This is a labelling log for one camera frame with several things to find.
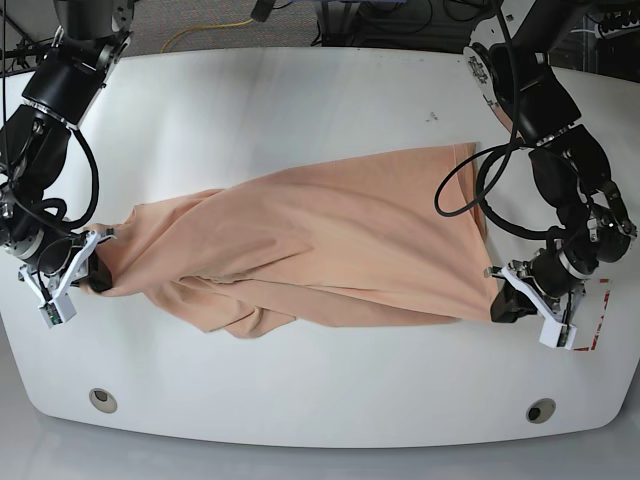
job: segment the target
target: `fabric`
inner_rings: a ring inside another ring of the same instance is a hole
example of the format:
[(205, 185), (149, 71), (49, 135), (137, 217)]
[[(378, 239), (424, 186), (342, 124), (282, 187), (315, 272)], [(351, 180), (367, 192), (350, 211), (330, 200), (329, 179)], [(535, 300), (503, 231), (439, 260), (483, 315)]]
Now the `fabric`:
[[(284, 170), (227, 190), (137, 206), (98, 247), (114, 286), (205, 332), (257, 337), (327, 326), (490, 321), (495, 280), (480, 212), (440, 217), (434, 192), (473, 146), (421, 148)], [(441, 205), (473, 197), (473, 169)]]

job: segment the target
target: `yellow cable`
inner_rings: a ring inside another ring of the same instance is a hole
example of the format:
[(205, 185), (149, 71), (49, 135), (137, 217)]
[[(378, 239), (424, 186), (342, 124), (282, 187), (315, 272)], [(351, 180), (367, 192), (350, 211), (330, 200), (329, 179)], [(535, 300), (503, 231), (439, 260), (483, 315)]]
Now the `yellow cable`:
[(215, 30), (218, 28), (242, 27), (244, 25), (249, 25), (251, 22), (253, 22), (253, 19), (250, 18), (249, 20), (245, 20), (244, 22), (238, 22), (238, 23), (224, 23), (221, 25), (200, 25), (198, 27), (187, 28), (186, 30), (176, 33), (173, 37), (167, 40), (165, 44), (162, 46), (162, 50), (160, 50), (160, 52), (165, 53), (169, 45), (171, 45), (174, 41), (176, 41), (181, 36), (186, 35), (187, 33), (200, 32), (202, 30)]

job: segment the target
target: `cable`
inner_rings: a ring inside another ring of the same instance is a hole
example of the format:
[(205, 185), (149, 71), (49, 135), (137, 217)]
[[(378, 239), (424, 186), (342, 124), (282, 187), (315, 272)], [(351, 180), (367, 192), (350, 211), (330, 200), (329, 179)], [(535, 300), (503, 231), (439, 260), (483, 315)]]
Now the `cable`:
[(358, 16), (364, 23), (381, 32), (392, 33), (396, 35), (414, 35), (416, 33), (420, 33), (422, 30), (424, 30), (429, 25), (431, 25), (431, 21), (433, 20), (433, 3), (431, 3), (431, 0), (427, 0), (427, 3), (429, 4), (429, 17), (427, 18), (427, 20), (422, 26), (420, 26), (415, 30), (408, 30), (408, 31), (407, 30), (389, 30), (388, 28), (381, 27), (380, 25), (376, 24), (375, 22), (371, 21), (369, 18), (364, 17), (361, 14), (358, 14)]
[[(576, 170), (576, 168), (571, 164), (571, 162), (569, 160), (567, 160), (565, 157), (563, 157), (562, 155), (553, 152), (547, 148), (544, 147), (539, 147), (537, 145), (527, 145), (527, 144), (522, 144), (520, 146), (520, 148), (527, 148), (527, 149), (531, 149), (531, 150), (539, 150), (539, 151), (544, 151), (546, 154), (551, 155), (552, 157), (555, 157), (556, 159), (560, 160), (569, 170), (571, 170), (571, 172), (573, 173), (573, 175), (576, 177), (576, 179), (578, 180), (578, 182), (580, 182), (582, 189), (583, 189), (583, 193), (586, 196), (586, 205), (589, 207), (588, 208), (588, 212), (589, 214), (591, 213), (591, 211), (593, 210), (593, 199), (588, 195), (588, 187), (587, 184), (585, 183), (584, 179), (582, 178), (582, 176), (580, 175), (580, 173), (578, 172), (578, 170)], [(491, 167), (493, 166), (493, 164), (500, 158), (500, 155), (490, 155), (489, 158), (487, 158), (487, 160), (485, 160), (482, 164), (482, 166), (480, 167), (479, 171), (478, 171), (478, 175), (476, 178), (476, 191), (477, 190), (482, 190), (484, 188), (484, 182), (485, 179), (487, 177), (487, 174), (489, 173), (489, 170), (491, 169)], [(495, 213), (492, 208), (489, 206), (489, 203), (487, 202), (486, 198), (482, 199), (479, 203), (480, 208), (482, 209), (483, 213), (485, 214), (485, 216), (491, 221), (493, 222), (498, 228), (512, 234), (515, 235), (516, 237), (520, 237), (520, 238), (524, 238), (526, 240), (547, 240), (549, 238), (549, 234), (550, 232), (553, 234), (554, 238), (566, 238), (567, 237), (567, 232), (566, 230), (560, 229), (558, 227), (551, 227), (551, 229), (547, 230), (547, 231), (540, 231), (540, 230), (529, 230), (527, 228), (521, 227), (520, 225), (515, 225), (507, 220), (505, 220), (504, 218), (500, 217), (497, 213)], [(580, 231), (578, 230), (576, 233), (574, 233), (574, 235), (570, 238), (569, 241), (565, 242), (564, 245), (569, 245), (569, 243), (576, 237), (577, 233), (579, 233)]]
[[(449, 175), (445, 177), (445, 179), (442, 181), (442, 183), (436, 190), (436, 195), (433, 201), (436, 211), (443, 217), (456, 217), (458, 215), (463, 214), (464, 212), (471, 210), (473, 207), (478, 205), (480, 201), (482, 201), (482, 199), (484, 199), (487, 196), (487, 194), (493, 189), (493, 187), (495, 187), (496, 183), (498, 183), (498, 180), (500, 180), (500, 177), (502, 177), (502, 174), (504, 173), (505, 169), (507, 168), (507, 165), (509, 164), (509, 160), (511, 159), (511, 154), (513, 153), (514, 150), (519, 148), (519, 145), (521, 144), (520, 141), (518, 140), (518, 130), (520, 128), (520, 80), (518, 76), (518, 69), (516, 68), (515, 51), (513, 48), (513, 42), (511, 40), (511, 34), (509, 33), (509, 29), (507, 27), (507, 21), (505, 20), (504, 15), (502, 14), (502, 9), (498, 6), (498, 0), (491, 0), (491, 3), (493, 4), (493, 8), (496, 12), (496, 17), (498, 17), (498, 23), (500, 24), (500, 29), (502, 30), (502, 34), (504, 36), (505, 46), (507, 49), (507, 54), (509, 56), (509, 63), (511, 64), (511, 76), (513, 77), (513, 124), (511, 126), (511, 135), (509, 137), (509, 143), (507, 143), (506, 145), (499, 145), (497, 147), (492, 147), (490, 149), (484, 150), (479, 154), (472, 155), (467, 160), (465, 160), (460, 165), (458, 165), (456, 168), (454, 168), (453, 171), (450, 172)], [(475, 158), (478, 158), (481, 155), (484, 155), (488, 152), (493, 152), (501, 148), (505, 149), (504, 160), (502, 161), (502, 164), (500, 165), (500, 168), (496, 172), (495, 176), (489, 182), (489, 185), (487, 185), (486, 188), (484, 188), (480, 193), (477, 193), (476, 197), (464, 207), (459, 208), (458, 210), (455, 210), (453, 212), (445, 212), (444, 210), (442, 210), (440, 208), (440, 195), (442, 193), (442, 190), (446, 186), (446, 184), (451, 180), (451, 178), (453, 178), (453, 176), (458, 171), (460, 171), (462, 167), (471, 163)]]
[(315, 47), (316, 45), (322, 43), (322, 40), (320, 38), (320, 37), (322, 37), (322, 30), (320, 29), (320, 22), (319, 21), (316, 21), (316, 26), (318, 27), (318, 35), (316, 35), (316, 38), (311, 40), (311, 43), (309, 44), (310, 47)]
[(16, 75), (22, 75), (23, 73), (30, 73), (30, 72), (35, 72), (38, 69), (38, 67), (31, 67), (31, 68), (23, 68), (22, 70), (15, 70), (13, 72), (7, 72), (4, 74), (5, 77), (14, 77)]
[(2, 160), (5, 165), (5, 172), (9, 182), (11, 181), (11, 162), (9, 161), (9, 141), (7, 140), (7, 78), (6, 78), (6, 61), (4, 52), (7, 51), (7, 0), (2, 0), (2, 147), (4, 149), (4, 157)]
[(67, 204), (61, 198), (47, 198), (34, 205), (34, 210), (44, 212), (47, 208), (55, 208), (57, 221), (61, 222), (67, 213)]
[(100, 197), (100, 177), (98, 175), (98, 165), (96, 163), (96, 158), (93, 156), (91, 147), (89, 147), (89, 144), (85, 140), (84, 135), (82, 135), (82, 132), (79, 129), (74, 130), (73, 135), (76, 137), (76, 140), (78, 140), (78, 143), (82, 147), (82, 150), (87, 157), (87, 161), (89, 162), (89, 168), (91, 169), (91, 199), (89, 200), (89, 206), (84, 212), (84, 215), (73, 222), (63, 223), (63, 225), (69, 230), (80, 228), (88, 223), (89, 220), (91, 220), (91, 217), (98, 207), (98, 199)]
[(182, 37), (183, 35), (186, 35), (187, 33), (201, 32), (201, 31), (204, 31), (204, 30), (216, 30), (216, 29), (219, 29), (219, 28), (242, 27), (244, 25), (249, 25), (251, 22), (253, 22), (253, 19), (250, 18), (249, 20), (245, 20), (244, 22), (238, 22), (238, 23), (223, 23), (223, 24), (220, 24), (220, 25), (200, 25), (200, 26), (197, 26), (197, 27), (187, 28), (185, 30), (182, 30), (181, 32), (176, 33), (173, 37), (171, 37), (169, 40), (167, 40), (165, 42), (165, 44), (162, 46), (162, 49), (160, 50), (160, 53), (166, 53), (167, 48), (169, 47), (169, 45), (171, 45), (178, 38)]
[[(22, 149), (20, 150), (20, 153), (18, 153), (18, 157), (16, 159), (16, 163), (20, 163), (22, 161), (22, 159), (24, 158), (24, 156), (27, 154), (27, 151), (29, 150), (29, 148), (31, 147), (31, 143), (33, 142), (33, 134), (29, 135), (29, 138), (27, 138), (27, 141), (24, 142), (24, 145), (22, 146)], [(11, 178), (9, 175), (11, 175), (10, 171), (5, 167), (5, 171), (4, 171), (5, 175), (7, 176), (7, 182), (9, 184), (10, 187), (13, 186), (13, 178)]]
[(279, 7), (273, 7), (271, 10), (282, 10), (284, 8), (290, 7), (293, 5), (293, 1), (285, 3), (284, 5), (280, 5)]
[(564, 314), (562, 315), (562, 323), (565, 325), (569, 324), (570, 316), (571, 316), (571, 297), (573, 297), (573, 291), (569, 291), (569, 295), (567, 296), (567, 306), (565, 307)]
[(596, 25), (600, 25), (600, 22), (599, 22), (599, 21), (597, 21), (597, 20), (594, 20), (594, 18), (593, 18), (591, 15), (589, 15), (589, 12), (586, 12), (584, 15), (585, 15), (585, 17), (587, 17), (589, 20), (591, 20), (593, 23), (595, 23)]
[[(449, 3), (457, 3), (458, 5), (466, 5), (467, 7), (471, 7), (471, 8), (477, 9), (477, 12), (475, 12), (470, 17), (462, 17), (462, 18), (456, 17), (451, 12), (451, 9), (449, 8)], [(447, 15), (447, 17), (449, 17), (454, 22), (466, 23), (466, 22), (470, 22), (472, 20), (475, 20), (476, 18), (478, 18), (480, 15), (482, 15), (486, 11), (486, 9), (487, 9), (487, 0), (482, 0), (482, 3), (474, 3), (474, 2), (471, 2), (471, 1), (468, 1), (468, 0), (442, 0), (442, 9), (444, 10), (444, 13)]]
[(596, 32), (595, 30), (589, 30), (588, 28), (576, 28), (575, 30), (571, 30), (569, 33), (591, 33), (592, 35), (599, 35), (600, 32)]

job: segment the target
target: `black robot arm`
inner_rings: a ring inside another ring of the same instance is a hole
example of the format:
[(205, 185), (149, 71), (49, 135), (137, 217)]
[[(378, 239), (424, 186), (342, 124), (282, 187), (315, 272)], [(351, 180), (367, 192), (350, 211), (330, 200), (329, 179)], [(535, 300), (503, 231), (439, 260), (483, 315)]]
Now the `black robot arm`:
[[(517, 277), (526, 285), (505, 282), (491, 317), (497, 323), (513, 323), (530, 314), (557, 313), (563, 297), (584, 291), (585, 280), (600, 262), (615, 262), (625, 255), (636, 238), (636, 227), (611, 178), (605, 151), (583, 125), (576, 125), (580, 110), (548, 64), (548, 51), (584, 15), (590, 2), (492, 2), (500, 11), (476, 26), (465, 49), (467, 63), (496, 116), (508, 130), (517, 130), (516, 148), (530, 150), (538, 191), (556, 209), (562, 224), (562, 228), (531, 231), (501, 218), (487, 198), (479, 199), (487, 218), (500, 228), (525, 239), (546, 241), (531, 261), (507, 267), (513, 274), (509, 278)], [(497, 149), (482, 164), (477, 192), (485, 189), (489, 169), (505, 150), (506, 146)], [(596, 193), (604, 195), (606, 205), (593, 200)], [(504, 277), (496, 267), (490, 273)], [(532, 297), (544, 301), (546, 312), (540, 312)], [(563, 333), (550, 346), (566, 346), (575, 304), (575, 299), (565, 303), (570, 311), (560, 319), (565, 324)]]
[[(41, 274), (57, 277), (58, 284), (74, 258), (86, 253), (87, 234), (74, 230), (95, 212), (99, 179), (79, 126), (130, 42), (134, 12), (133, 0), (54, 0), (54, 5), (61, 26), (22, 93), (23, 104), (0, 131), (0, 168), (7, 176), (0, 187), (0, 241), (27, 265), (21, 278), (33, 275), (47, 301), (52, 293)], [(64, 167), (72, 135), (87, 155), (92, 194), (85, 213), (70, 221), (65, 201), (45, 198), (45, 190)], [(74, 284), (87, 279), (97, 291), (111, 287), (109, 272), (94, 253), (74, 268)]]

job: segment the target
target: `white table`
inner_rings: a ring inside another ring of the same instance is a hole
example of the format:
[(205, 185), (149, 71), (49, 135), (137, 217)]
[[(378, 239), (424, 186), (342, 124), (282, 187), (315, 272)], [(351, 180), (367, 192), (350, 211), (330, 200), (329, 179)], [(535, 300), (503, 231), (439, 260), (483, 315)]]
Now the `white table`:
[[(632, 218), (640, 219), (640, 86), (558, 72), (609, 154)], [(9, 82), (9, 106), (26, 77)], [(136, 203), (225, 187), (282, 168), (507, 134), (461, 57), (419, 52), (259, 49), (124, 60), (83, 131), (98, 159), (95, 220), (122, 221)], [(76, 145), (52, 194), (70, 217), (89, 195)], [(492, 194), (511, 220), (546, 228), (526, 155)], [(496, 262), (528, 259), (536, 243), (491, 229)], [(0, 308), (27, 394), (60, 418), (167, 436), (236, 443), (397, 447), (490, 442), (597, 428), (618, 413), (640, 357), (638, 252), (605, 266), (614, 281), (593, 352), (537, 342), (542, 320), (419, 328), (330, 329), (305, 321), (258, 340), (202, 334), (143, 296), (73, 295), (78, 316), (48, 330), (19, 262), (0, 256)], [(601, 314), (585, 301), (578, 320)], [(114, 394), (105, 415), (88, 399)], [(541, 398), (543, 425), (525, 419)]]

